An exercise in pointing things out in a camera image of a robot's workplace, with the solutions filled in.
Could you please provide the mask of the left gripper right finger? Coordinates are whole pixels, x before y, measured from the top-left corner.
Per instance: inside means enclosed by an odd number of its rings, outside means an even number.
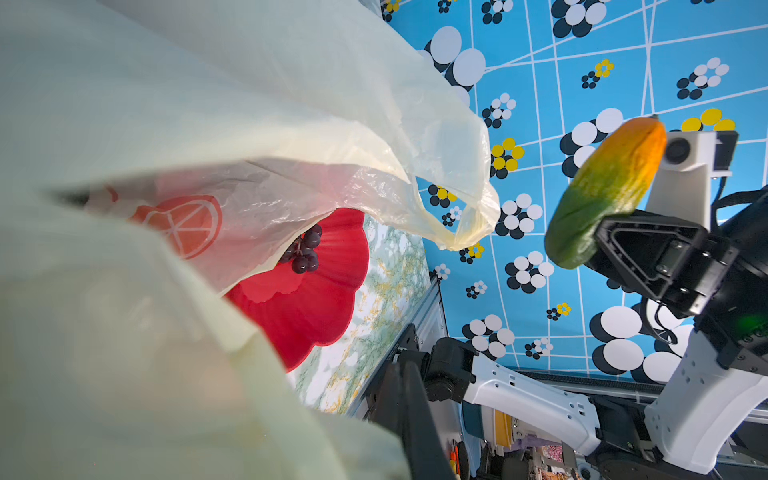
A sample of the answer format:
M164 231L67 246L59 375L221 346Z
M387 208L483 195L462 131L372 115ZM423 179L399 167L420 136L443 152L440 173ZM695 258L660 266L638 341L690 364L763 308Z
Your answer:
M416 365L403 364L403 446L415 480L454 479Z

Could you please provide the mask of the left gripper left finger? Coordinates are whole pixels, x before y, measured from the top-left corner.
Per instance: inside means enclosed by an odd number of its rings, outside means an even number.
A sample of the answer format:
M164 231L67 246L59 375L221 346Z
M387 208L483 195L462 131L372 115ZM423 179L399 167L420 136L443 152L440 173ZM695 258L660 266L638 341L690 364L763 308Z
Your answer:
M410 475L413 475L413 461L411 459L409 385L413 378L413 372L413 362L389 364L375 393L373 408L368 416L371 422L383 427L398 438Z

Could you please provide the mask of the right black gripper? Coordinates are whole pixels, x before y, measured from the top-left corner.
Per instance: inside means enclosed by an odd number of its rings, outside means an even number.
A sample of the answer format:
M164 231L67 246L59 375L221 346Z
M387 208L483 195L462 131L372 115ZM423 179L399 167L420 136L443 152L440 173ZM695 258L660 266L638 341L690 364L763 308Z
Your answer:
M748 205L708 235L677 217L607 216L586 266L656 300L657 311L693 317L709 336L765 336L767 205Z

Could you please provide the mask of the green fruit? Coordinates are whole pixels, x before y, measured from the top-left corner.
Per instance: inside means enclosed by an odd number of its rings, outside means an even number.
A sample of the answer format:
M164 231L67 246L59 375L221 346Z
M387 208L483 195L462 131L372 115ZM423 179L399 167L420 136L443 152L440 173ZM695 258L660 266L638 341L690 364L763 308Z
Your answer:
M659 171L667 145L655 117L627 121L590 155L565 190L545 235L551 262L575 269L597 252L603 218L635 211Z

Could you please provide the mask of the purple grape bunch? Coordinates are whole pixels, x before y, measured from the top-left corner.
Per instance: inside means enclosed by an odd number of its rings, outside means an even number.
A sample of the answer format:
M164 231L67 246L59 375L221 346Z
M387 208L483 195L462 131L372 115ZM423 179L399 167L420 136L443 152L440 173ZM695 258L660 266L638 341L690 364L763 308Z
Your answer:
M319 267L316 249L321 244L322 235L323 230L319 224L312 226L292 242L278 264L289 264L296 274L315 272Z

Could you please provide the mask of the translucent cream plastic bag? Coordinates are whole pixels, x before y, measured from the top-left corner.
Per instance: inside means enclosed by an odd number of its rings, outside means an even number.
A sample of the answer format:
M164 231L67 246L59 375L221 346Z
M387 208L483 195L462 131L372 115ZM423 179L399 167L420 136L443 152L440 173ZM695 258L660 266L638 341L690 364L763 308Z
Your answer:
M412 479L226 294L338 209L477 242L489 153L357 1L3 2L2 477Z

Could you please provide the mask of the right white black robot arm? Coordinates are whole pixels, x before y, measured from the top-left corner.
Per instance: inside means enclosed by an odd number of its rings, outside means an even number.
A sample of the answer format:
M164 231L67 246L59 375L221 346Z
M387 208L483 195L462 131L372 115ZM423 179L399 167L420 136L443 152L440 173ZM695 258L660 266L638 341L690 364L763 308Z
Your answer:
M606 479L709 479L727 439L767 398L767 193L706 230L644 211L604 218L589 267L673 313L694 317L681 362L648 405L580 395L505 368L442 338L394 351L368 397L368 421L394 433L415 479L450 475L430 406L450 400L502 411L560 439Z

